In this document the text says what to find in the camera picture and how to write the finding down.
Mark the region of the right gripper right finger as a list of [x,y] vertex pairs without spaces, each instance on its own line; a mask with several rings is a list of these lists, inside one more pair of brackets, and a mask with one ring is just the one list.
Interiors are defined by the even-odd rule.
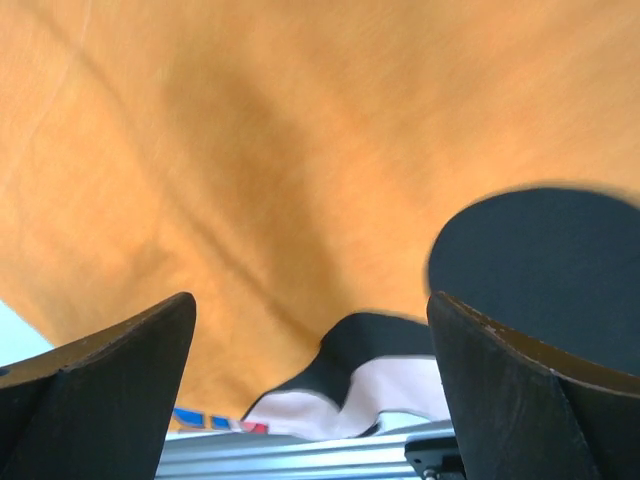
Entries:
[[431,296],[427,315],[467,478],[638,478],[638,377],[445,293]]

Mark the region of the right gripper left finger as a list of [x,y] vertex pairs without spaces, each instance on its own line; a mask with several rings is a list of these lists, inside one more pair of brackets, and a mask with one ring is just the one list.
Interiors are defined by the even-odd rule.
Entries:
[[2,367],[2,478],[153,478],[195,322],[182,292]]

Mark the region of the orange cartoon mouse placemat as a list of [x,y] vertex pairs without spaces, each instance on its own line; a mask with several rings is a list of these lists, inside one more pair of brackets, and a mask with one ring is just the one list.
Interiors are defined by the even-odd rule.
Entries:
[[289,380],[352,312],[423,319],[446,221],[535,183],[638,197],[637,2],[1,5],[2,300],[62,345],[192,293],[217,427],[447,419],[418,354]]

